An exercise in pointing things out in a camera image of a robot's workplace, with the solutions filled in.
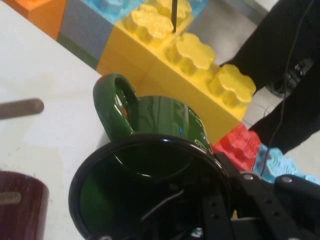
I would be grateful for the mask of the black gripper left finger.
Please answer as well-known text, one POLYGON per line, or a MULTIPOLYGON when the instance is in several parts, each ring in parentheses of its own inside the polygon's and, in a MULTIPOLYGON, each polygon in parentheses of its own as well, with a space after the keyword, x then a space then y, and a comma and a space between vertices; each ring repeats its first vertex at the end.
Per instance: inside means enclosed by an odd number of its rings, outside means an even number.
POLYGON ((190 240, 201 230, 201 240, 234 240, 229 200, 215 182, 185 184, 140 219, 140 239, 190 240))

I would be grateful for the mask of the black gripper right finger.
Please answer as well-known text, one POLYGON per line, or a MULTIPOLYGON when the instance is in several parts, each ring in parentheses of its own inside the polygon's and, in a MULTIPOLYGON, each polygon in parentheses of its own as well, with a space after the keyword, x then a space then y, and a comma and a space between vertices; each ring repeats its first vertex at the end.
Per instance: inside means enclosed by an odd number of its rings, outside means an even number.
POLYGON ((251 172, 240 172, 220 152, 214 159, 221 166, 229 207, 241 216, 258 218, 271 240, 318 240, 320 238, 320 186, 292 174, 274 183, 251 172))

